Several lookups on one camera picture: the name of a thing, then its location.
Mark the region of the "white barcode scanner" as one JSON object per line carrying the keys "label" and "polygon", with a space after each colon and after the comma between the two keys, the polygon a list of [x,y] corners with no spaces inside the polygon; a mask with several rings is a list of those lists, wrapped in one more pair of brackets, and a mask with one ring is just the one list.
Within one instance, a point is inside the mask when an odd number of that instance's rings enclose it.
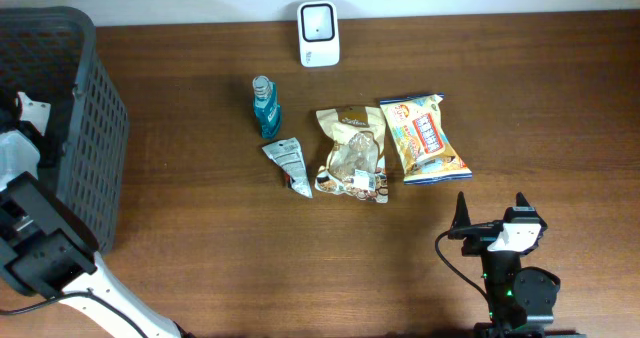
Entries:
{"label": "white barcode scanner", "polygon": [[310,1],[297,8],[301,64],[306,68],[334,66],[340,61],[340,36],[336,6]]}

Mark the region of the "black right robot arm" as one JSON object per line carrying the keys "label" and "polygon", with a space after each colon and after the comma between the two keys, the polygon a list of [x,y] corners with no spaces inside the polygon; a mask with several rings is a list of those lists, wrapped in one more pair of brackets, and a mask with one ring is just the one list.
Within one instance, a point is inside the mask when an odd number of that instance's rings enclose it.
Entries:
{"label": "black right robot arm", "polygon": [[435,248],[441,261],[477,290],[487,304],[490,321],[477,323],[475,337],[578,337],[575,331],[549,331],[561,279],[539,267],[524,267],[521,258],[539,245],[548,225],[522,193],[500,220],[473,224],[463,193],[457,195],[450,228],[435,240],[461,240],[464,257],[478,257],[483,286],[479,286],[451,264]]}

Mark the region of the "silver triangular snack packet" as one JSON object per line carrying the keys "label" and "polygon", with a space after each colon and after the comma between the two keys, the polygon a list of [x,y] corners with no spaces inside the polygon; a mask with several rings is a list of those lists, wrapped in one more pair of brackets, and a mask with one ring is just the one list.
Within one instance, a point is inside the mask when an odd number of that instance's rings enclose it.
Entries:
{"label": "silver triangular snack packet", "polygon": [[296,138],[267,144],[262,150],[284,171],[289,188],[306,198],[313,197],[301,145]]}

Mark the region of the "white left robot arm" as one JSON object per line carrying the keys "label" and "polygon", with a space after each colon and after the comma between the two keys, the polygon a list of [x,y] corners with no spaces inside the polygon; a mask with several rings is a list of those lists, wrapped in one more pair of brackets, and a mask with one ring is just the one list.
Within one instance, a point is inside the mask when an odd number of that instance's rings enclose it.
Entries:
{"label": "white left robot arm", "polygon": [[108,269],[87,225],[37,180],[40,154],[17,130],[1,134],[1,278],[16,292],[44,298],[3,316],[60,303],[113,337],[188,337]]}

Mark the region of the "teal mouthwash bottle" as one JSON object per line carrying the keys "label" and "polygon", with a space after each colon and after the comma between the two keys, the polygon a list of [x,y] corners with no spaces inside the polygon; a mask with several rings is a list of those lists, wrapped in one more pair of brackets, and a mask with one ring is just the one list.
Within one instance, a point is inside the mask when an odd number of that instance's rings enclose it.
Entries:
{"label": "teal mouthwash bottle", "polygon": [[261,75],[254,78],[252,85],[253,109],[261,127],[261,135],[264,139],[272,140],[280,129],[282,118],[276,84]]}

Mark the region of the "grey plastic lattice basket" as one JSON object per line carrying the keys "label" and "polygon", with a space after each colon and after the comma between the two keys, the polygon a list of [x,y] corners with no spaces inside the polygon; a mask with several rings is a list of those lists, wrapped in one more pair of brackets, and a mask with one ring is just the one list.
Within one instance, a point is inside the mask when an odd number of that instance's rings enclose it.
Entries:
{"label": "grey plastic lattice basket", "polygon": [[71,7],[1,12],[1,120],[18,93],[51,106],[39,180],[93,232],[114,245],[129,134],[127,109],[102,64],[96,28]]}

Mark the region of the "yellow snack bag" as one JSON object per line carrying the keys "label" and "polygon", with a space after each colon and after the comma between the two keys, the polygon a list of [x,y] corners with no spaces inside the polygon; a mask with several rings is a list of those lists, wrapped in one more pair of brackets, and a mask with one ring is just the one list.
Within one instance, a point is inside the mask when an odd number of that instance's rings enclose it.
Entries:
{"label": "yellow snack bag", "polygon": [[472,171],[442,128],[442,94],[385,99],[380,108],[398,152],[405,185],[470,179]]}

